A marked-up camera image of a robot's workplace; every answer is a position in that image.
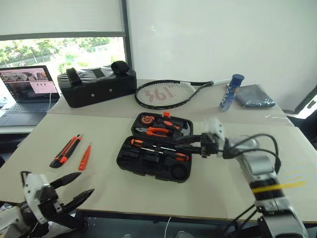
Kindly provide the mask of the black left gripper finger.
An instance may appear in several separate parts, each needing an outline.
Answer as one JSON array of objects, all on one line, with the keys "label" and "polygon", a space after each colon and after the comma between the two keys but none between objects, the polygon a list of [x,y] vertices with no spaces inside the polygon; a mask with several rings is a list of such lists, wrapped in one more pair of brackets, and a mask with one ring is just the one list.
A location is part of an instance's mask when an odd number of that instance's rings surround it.
[{"label": "black left gripper finger", "polygon": [[72,201],[63,206],[63,212],[71,212],[83,204],[94,192],[94,189],[89,189],[75,196]]},{"label": "black left gripper finger", "polygon": [[71,183],[72,181],[77,179],[80,175],[81,175],[81,172],[70,173],[68,175],[65,175],[65,176],[62,176],[62,177],[56,179],[55,181],[51,182],[50,185],[54,189],[57,189],[59,187],[62,187],[62,186],[65,186],[65,185]]}]

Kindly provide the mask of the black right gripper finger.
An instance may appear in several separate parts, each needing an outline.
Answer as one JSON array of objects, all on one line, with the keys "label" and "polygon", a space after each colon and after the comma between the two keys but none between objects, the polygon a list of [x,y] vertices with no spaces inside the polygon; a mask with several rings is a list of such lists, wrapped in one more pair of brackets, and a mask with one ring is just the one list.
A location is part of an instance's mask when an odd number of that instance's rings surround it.
[{"label": "black right gripper finger", "polygon": [[177,150],[181,150],[190,154],[199,154],[199,155],[202,154],[202,148],[200,146],[180,144],[180,145],[177,145],[176,148]]},{"label": "black right gripper finger", "polygon": [[175,141],[180,144],[192,144],[196,142],[201,142],[202,140],[202,135],[187,135],[187,136],[182,136]]}]

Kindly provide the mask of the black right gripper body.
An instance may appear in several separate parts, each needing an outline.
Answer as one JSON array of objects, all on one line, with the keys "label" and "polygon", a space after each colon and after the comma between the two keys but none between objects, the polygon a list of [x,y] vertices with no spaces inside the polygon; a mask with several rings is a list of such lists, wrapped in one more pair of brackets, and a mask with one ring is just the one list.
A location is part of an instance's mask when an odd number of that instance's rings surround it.
[{"label": "black right gripper body", "polygon": [[215,133],[202,133],[201,135],[201,156],[207,158],[223,151],[224,139]]}]

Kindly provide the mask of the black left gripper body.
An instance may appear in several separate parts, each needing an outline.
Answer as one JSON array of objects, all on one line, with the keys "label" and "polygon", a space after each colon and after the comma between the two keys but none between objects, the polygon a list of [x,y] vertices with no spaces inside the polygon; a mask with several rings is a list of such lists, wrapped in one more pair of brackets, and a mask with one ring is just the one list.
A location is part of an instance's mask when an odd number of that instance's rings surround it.
[{"label": "black left gripper body", "polygon": [[70,212],[63,212],[64,205],[59,203],[58,195],[52,186],[44,186],[37,190],[37,199],[39,201],[37,207],[48,221],[75,230],[84,230],[86,228],[86,222],[82,219],[72,217],[69,214]]}]

